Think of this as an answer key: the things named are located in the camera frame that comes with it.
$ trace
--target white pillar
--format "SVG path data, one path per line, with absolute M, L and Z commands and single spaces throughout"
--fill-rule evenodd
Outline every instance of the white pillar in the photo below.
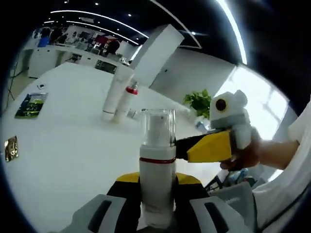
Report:
M 134 79 L 149 87 L 183 40 L 183 35 L 171 24 L 157 27 L 130 65 Z

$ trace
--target robot eye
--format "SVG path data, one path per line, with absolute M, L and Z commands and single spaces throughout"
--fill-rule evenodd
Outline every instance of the robot eye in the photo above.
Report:
M 222 112 L 226 109 L 227 105 L 223 99 L 219 99 L 216 101 L 216 108 L 218 111 Z

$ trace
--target white bottle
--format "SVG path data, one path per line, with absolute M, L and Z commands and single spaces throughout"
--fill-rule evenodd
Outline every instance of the white bottle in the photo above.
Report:
M 176 180 L 175 111 L 146 110 L 140 119 L 145 132 L 139 154 L 142 211 L 148 226 L 166 229 L 173 217 Z
M 131 109 L 131 103 L 133 98 L 138 94 L 138 82 L 134 81 L 130 86 L 126 87 L 115 112 L 115 115 L 112 118 L 112 121 L 115 123 L 122 123 Z
M 133 75 L 134 71 L 130 67 L 119 64 L 107 93 L 102 112 L 102 120 L 112 119 L 124 89 L 131 81 Z

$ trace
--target gold wrapper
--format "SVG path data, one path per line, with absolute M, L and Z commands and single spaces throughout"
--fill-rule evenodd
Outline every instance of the gold wrapper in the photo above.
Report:
M 10 162 L 11 160 L 18 157 L 18 143 L 17 137 L 11 137 L 4 143 L 5 148 L 5 160 Z

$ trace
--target red band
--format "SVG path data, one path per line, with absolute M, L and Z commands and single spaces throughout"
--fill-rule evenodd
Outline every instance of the red band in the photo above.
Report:
M 128 93 L 131 93 L 133 95 L 137 95 L 138 91 L 135 89 L 130 88 L 129 86 L 125 89 Z
M 146 162 L 146 163 L 151 163 L 151 164 L 172 164 L 175 162 L 176 157 L 173 159 L 169 160 L 158 160 L 158 159 L 147 159 L 147 158 L 139 158 L 140 161 Z

